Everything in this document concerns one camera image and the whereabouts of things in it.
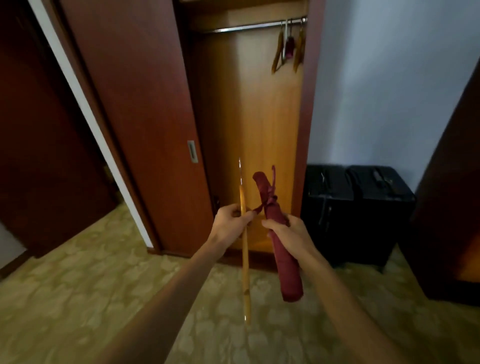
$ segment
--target hand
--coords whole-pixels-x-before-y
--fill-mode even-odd
[[[237,204],[221,207],[216,213],[208,241],[219,246],[223,255],[256,215],[255,211],[247,211],[240,216],[240,206]]]
[[[298,260],[300,267],[307,274],[319,263],[328,264],[313,245],[303,221],[293,215],[285,215],[285,217],[289,221],[289,226],[279,224],[271,219],[262,220],[262,225],[277,234],[285,249]]]

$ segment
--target left arm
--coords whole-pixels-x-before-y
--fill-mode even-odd
[[[97,364],[163,363],[215,262],[255,213],[233,217],[237,205],[219,209],[208,240],[102,351]]]

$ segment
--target right arm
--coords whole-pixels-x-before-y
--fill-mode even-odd
[[[303,221],[292,215],[288,215],[288,219],[290,226],[273,220],[264,220],[262,224],[273,230],[298,260],[345,345],[361,363],[407,363],[398,347],[362,309],[355,296],[315,248]]]

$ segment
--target right hand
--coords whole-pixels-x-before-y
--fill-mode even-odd
[[[280,224],[274,220],[262,220],[262,225],[273,230],[285,249],[298,260],[300,267],[309,273],[318,263],[328,264],[325,258],[313,245],[305,224],[300,218],[285,215],[290,226]]]

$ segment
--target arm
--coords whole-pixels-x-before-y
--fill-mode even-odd
[[[292,215],[288,219],[290,226],[273,220],[264,220],[262,223],[275,231],[285,248],[298,260],[345,345],[361,363],[407,363],[397,346],[362,309],[315,248],[303,221]]]
[[[208,240],[99,355],[97,364],[163,363],[215,262],[256,215],[219,209]]]

